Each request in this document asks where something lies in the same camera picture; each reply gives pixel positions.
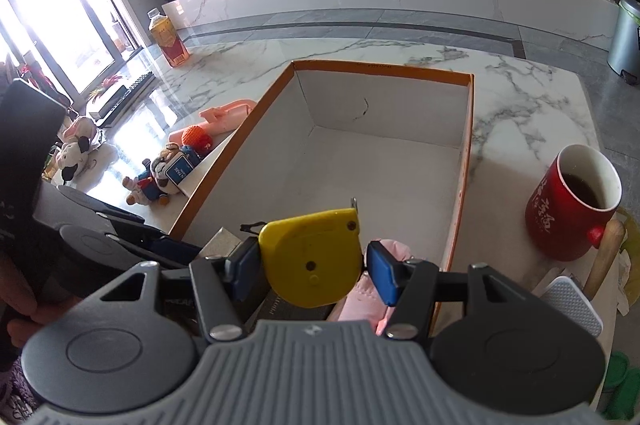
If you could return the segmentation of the person hand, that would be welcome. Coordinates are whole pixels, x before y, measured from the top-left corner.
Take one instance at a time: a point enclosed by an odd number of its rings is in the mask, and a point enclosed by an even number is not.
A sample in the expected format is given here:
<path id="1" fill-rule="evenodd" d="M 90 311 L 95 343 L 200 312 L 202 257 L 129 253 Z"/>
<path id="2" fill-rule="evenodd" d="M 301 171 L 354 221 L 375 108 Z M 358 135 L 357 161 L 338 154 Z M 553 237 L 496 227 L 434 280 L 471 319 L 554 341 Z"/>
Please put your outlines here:
<path id="1" fill-rule="evenodd" d="M 22 348 L 42 327 L 58 320 L 77 305 L 80 298 L 70 295 L 55 304 L 39 304 L 24 275 L 17 270 L 9 256 L 2 253 L 1 301 L 20 315 L 20 318 L 14 318 L 6 325 L 6 330 L 12 345 Z"/>

